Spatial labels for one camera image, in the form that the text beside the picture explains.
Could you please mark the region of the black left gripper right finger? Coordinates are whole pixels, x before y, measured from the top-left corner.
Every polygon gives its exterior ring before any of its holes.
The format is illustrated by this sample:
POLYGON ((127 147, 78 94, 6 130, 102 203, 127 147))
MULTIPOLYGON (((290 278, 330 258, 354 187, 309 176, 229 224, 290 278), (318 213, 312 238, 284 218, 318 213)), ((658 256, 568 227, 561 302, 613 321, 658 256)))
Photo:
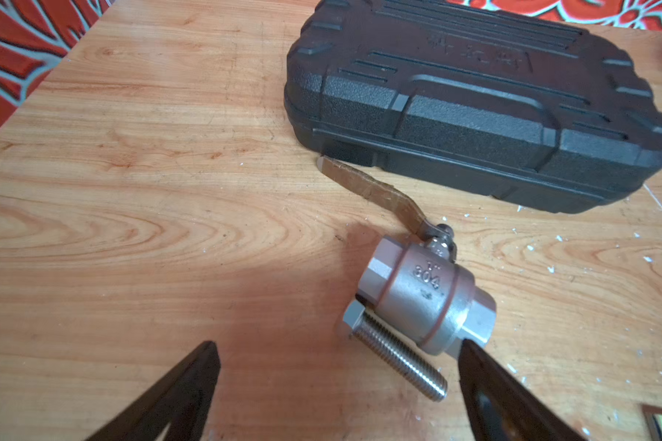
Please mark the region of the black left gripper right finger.
POLYGON ((476 440, 582 438, 474 341, 463 341, 458 368, 463 400, 476 440))

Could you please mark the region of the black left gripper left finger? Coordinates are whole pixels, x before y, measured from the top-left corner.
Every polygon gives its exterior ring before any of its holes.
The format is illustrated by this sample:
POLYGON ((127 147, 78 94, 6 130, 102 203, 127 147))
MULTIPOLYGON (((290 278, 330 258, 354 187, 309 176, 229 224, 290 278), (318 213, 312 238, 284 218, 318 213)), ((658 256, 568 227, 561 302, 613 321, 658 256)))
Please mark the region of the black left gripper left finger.
POLYGON ((221 371, 217 345, 204 341, 91 435, 91 440, 200 440, 221 371))

